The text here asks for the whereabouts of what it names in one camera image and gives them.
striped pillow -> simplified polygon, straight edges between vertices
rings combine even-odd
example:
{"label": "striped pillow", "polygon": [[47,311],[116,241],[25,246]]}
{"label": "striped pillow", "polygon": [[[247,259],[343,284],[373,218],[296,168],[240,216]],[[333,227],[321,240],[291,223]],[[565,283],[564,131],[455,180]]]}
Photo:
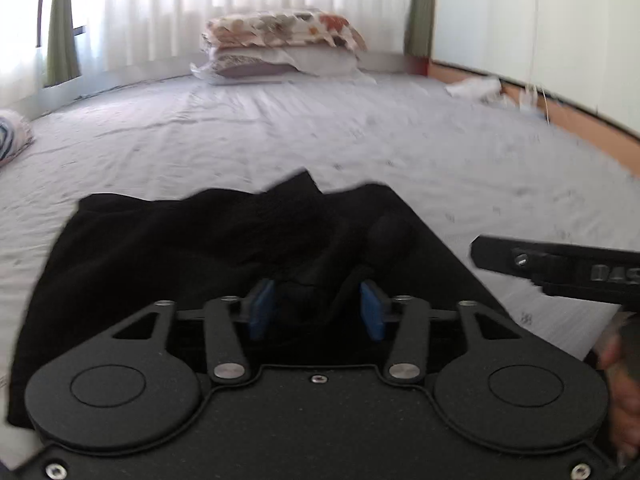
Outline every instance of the striped pillow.
{"label": "striped pillow", "polygon": [[13,110],[0,110],[0,166],[33,142],[29,121]]}

white wall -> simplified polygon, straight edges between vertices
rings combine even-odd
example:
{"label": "white wall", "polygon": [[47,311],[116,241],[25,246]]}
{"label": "white wall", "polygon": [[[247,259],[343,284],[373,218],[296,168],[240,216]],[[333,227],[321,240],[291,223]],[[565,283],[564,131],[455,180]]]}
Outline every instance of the white wall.
{"label": "white wall", "polygon": [[530,82],[640,132],[640,0],[437,0],[433,59]]}

green curtain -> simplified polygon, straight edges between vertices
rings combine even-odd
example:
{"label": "green curtain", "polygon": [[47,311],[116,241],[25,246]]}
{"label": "green curtain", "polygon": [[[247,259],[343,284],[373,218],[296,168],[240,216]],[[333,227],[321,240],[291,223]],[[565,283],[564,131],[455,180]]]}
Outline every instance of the green curtain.
{"label": "green curtain", "polygon": [[433,39],[436,0],[412,0],[404,37],[404,53],[429,57]]}
{"label": "green curtain", "polygon": [[71,0],[52,0],[45,86],[59,85],[79,75]]}

mattress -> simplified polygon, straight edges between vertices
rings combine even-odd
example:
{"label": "mattress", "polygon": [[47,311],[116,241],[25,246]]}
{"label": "mattress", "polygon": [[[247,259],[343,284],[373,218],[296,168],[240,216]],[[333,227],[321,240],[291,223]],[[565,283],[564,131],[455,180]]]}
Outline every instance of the mattress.
{"label": "mattress", "polygon": [[[374,79],[212,87],[188,76],[36,120],[36,143],[0,171],[0,376],[56,234],[89,193],[256,191],[308,168],[322,190],[389,184],[469,266],[479,234],[640,251],[640,185],[608,156],[539,118],[453,99],[428,78]],[[616,311],[474,272],[517,322],[578,358]],[[0,429],[6,463],[35,447],[31,432]]]}

stack of bedding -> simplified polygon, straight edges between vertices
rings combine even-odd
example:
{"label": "stack of bedding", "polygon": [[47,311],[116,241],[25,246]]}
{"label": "stack of bedding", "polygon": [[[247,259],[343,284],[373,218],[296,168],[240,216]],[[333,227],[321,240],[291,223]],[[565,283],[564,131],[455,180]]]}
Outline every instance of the stack of bedding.
{"label": "stack of bedding", "polygon": [[233,14],[202,35],[209,62],[192,66],[214,84],[282,81],[300,75],[358,77],[365,41],[343,16],[320,10]]}

